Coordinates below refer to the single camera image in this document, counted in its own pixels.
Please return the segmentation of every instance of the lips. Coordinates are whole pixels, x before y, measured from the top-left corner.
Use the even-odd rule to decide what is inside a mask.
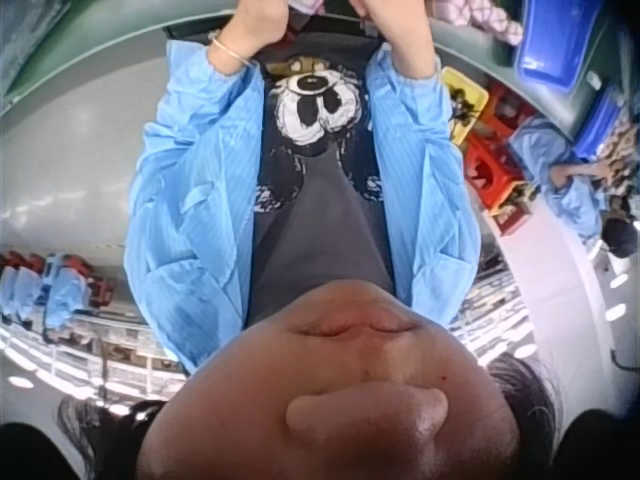
[[[302,325],[298,333],[312,337],[353,337],[360,333],[394,335],[420,326],[384,305],[366,304],[336,308]]]

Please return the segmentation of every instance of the table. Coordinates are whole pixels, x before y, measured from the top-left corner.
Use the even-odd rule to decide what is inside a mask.
[[[4,111],[48,79],[117,42],[169,25],[233,12],[236,0],[72,0],[71,8],[29,59],[9,90]],[[327,0],[329,15],[358,21],[346,0]],[[497,78],[549,117],[570,139],[579,132],[596,96],[586,81],[593,71],[620,84],[618,26],[611,15],[600,16],[574,90],[568,95],[522,82],[512,68],[513,49],[471,28],[432,20],[436,48],[453,54]]]

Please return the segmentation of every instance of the bracelet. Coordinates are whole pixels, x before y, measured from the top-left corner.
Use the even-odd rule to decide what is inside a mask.
[[[228,55],[231,55],[233,58],[241,62],[243,65],[247,67],[251,66],[251,62],[249,62],[249,60],[242,57],[241,55],[238,55],[236,52],[234,52],[230,48],[227,48],[225,45],[220,43],[220,41],[218,41],[218,39],[216,38],[216,34],[213,34],[213,33],[209,34],[209,39],[216,47],[218,47],[221,50],[224,50],[225,52],[227,52]]]

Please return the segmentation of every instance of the gray t-shirt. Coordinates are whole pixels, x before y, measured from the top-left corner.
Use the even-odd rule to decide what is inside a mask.
[[[334,280],[394,294],[364,87],[378,46],[310,34],[259,59],[267,91],[247,326]]]

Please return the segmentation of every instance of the cartoon print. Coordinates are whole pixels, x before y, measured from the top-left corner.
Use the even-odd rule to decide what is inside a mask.
[[[366,200],[382,201],[369,130],[367,96],[358,77],[321,59],[294,57],[266,65],[263,161],[255,211],[268,213],[304,187],[305,162],[334,148],[336,160]]]

